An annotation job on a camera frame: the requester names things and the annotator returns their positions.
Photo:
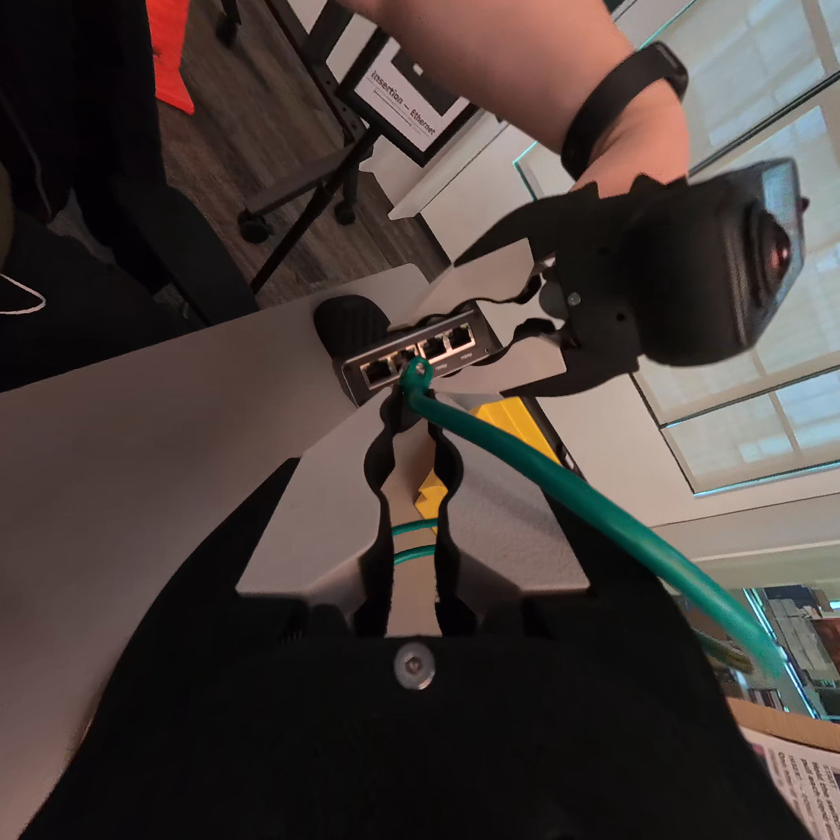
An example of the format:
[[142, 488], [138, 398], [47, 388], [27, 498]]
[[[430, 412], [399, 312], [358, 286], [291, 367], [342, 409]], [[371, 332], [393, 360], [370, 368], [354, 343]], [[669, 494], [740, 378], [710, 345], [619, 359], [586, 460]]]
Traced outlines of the large glass window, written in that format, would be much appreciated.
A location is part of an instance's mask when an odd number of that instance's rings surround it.
[[695, 497], [838, 466], [839, 3], [686, 2], [648, 40], [685, 62], [698, 181], [795, 159], [804, 265], [756, 347], [678, 369], [640, 360], [640, 399]]

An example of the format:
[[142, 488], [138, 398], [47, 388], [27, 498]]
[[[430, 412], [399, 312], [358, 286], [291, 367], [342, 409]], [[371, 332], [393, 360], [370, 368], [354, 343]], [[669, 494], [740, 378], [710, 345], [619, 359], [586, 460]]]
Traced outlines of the printed instruction sheet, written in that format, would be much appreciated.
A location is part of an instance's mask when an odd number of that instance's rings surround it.
[[741, 728], [777, 791], [813, 838], [839, 838], [839, 755]]

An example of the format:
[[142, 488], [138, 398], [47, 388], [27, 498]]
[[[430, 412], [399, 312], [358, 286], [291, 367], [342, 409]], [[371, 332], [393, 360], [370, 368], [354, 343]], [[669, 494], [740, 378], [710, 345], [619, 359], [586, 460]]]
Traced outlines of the yellow plastic bin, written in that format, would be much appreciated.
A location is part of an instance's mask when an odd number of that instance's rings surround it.
[[[512, 397], [473, 408], [471, 414], [519, 438], [575, 474], [580, 473], [571, 453], [554, 432], [536, 402]], [[419, 487], [415, 501], [419, 516], [424, 519], [435, 518], [446, 492], [445, 484], [434, 470], [430, 470]]]

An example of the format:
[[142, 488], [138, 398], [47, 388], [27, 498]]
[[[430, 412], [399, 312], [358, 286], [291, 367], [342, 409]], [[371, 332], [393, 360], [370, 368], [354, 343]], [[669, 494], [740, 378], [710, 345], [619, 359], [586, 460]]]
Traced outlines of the black wristband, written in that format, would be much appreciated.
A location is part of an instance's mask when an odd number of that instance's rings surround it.
[[661, 41], [625, 58], [604, 77], [575, 114], [560, 152], [566, 173], [575, 181], [581, 178], [597, 141], [639, 93], [657, 81], [666, 81], [682, 101], [689, 79], [684, 63]]

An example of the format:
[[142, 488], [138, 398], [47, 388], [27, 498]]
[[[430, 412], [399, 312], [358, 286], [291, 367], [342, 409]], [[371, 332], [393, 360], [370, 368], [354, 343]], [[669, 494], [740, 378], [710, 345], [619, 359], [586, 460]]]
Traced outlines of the person's left hand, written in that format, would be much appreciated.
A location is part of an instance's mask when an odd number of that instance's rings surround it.
[[572, 186], [597, 184], [601, 198], [628, 193], [639, 175], [668, 184], [690, 167], [686, 115], [671, 85], [642, 90], [595, 142], [587, 169]]

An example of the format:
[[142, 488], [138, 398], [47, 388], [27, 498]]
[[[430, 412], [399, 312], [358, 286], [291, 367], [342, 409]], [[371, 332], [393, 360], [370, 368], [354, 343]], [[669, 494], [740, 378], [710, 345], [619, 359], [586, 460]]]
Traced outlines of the black framed sign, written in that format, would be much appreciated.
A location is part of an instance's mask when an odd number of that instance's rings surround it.
[[436, 83], [380, 28], [344, 75], [336, 95], [369, 128], [422, 167], [478, 112], [475, 104]]

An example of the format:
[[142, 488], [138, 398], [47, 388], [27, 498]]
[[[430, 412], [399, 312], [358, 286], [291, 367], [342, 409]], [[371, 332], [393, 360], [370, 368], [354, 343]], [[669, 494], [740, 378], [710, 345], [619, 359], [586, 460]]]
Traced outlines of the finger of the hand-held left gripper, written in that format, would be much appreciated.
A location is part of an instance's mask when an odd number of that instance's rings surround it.
[[527, 286], [535, 264], [526, 238], [462, 266], [450, 266], [410, 303], [410, 321], [444, 316], [467, 301], [508, 301]]
[[563, 321], [527, 320], [520, 324], [511, 343], [481, 361], [447, 375], [436, 375], [430, 388], [448, 395], [500, 395], [555, 375], [566, 365], [560, 349]]

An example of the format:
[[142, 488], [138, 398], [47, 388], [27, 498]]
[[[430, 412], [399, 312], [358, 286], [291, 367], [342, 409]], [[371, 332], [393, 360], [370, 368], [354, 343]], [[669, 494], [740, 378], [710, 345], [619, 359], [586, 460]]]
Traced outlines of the person's left forearm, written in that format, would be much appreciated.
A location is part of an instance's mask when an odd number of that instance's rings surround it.
[[452, 93], [559, 153], [586, 99], [634, 52], [599, 1], [342, 1]]

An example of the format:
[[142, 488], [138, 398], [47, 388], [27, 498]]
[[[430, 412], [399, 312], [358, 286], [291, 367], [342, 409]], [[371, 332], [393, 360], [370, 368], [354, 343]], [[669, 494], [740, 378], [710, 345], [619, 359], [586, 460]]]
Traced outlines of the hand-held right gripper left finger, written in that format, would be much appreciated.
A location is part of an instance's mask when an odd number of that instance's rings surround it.
[[237, 583], [241, 595], [335, 606], [360, 636], [383, 636], [394, 543], [382, 493], [404, 402], [381, 392], [300, 458]]

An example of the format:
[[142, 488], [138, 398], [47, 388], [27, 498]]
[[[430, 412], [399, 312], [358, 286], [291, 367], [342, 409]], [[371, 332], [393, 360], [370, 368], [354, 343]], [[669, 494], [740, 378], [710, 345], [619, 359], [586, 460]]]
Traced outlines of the black network switch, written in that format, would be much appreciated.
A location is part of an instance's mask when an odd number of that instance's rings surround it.
[[333, 369], [356, 406], [398, 382], [417, 359], [428, 362], [435, 378], [452, 375], [501, 351], [501, 345], [476, 303], [422, 326], [398, 329], [340, 356]]

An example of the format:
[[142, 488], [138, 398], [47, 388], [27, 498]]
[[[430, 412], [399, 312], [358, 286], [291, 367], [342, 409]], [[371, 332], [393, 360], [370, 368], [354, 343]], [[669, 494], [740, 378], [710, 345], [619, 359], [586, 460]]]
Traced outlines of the person's own torso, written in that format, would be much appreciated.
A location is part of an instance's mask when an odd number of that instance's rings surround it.
[[116, 175], [165, 184], [144, 2], [2, 2], [2, 392], [188, 331], [125, 268]]

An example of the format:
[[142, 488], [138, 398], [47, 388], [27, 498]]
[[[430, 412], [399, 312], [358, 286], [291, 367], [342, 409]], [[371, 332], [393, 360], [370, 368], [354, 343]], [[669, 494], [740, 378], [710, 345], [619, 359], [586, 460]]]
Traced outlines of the orange plastic object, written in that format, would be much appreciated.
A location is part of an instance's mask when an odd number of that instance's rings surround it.
[[181, 75], [189, 1], [147, 1], [156, 98], [193, 115], [195, 106]]

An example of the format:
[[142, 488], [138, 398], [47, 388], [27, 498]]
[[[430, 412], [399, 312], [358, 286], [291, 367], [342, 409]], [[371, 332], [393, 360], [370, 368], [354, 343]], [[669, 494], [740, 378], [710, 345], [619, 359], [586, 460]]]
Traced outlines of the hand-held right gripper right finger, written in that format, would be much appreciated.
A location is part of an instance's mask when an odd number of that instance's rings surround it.
[[468, 636], [494, 610], [587, 591], [587, 576], [541, 489], [503, 460], [436, 426], [435, 613], [445, 636]]

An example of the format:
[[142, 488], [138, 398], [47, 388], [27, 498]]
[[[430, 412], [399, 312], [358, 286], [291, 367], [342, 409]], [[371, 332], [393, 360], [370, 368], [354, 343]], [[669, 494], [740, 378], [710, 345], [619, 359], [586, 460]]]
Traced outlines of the black mesh wrist rest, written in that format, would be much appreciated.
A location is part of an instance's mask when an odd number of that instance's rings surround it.
[[390, 321], [369, 298], [344, 295], [321, 301], [313, 326], [334, 361], [343, 361], [389, 339]]

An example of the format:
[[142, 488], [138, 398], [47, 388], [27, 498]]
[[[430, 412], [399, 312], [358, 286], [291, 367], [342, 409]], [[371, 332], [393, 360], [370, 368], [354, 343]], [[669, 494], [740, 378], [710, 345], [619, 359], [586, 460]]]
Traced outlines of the black rolling table frame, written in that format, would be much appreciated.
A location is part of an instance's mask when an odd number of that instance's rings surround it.
[[252, 245], [263, 244], [272, 235], [268, 216], [305, 193], [311, 193], [297, 221], [250, 281], [254, 293], [262, 290], [337, 193], [342, 193], [333, 212], [337, 222], [342, 226], [354, 222], [360, 165], [371, 156], [379, 137], [372, 129], [365, 128], [355, 106], [345, 104], [339, 98], [340, 84], [328, 66], [328, 58], [349, 26], [352, 13], [336, 2], [326, 2], [311, 29], [305, 30], [289, 2], [265, 1], [264, 5], [337, 120], [343, 134], [343, 147], [309, 162], [284, 182], [263, 190], [249, 199], [239, 213], [237, 224], [241, 238]]

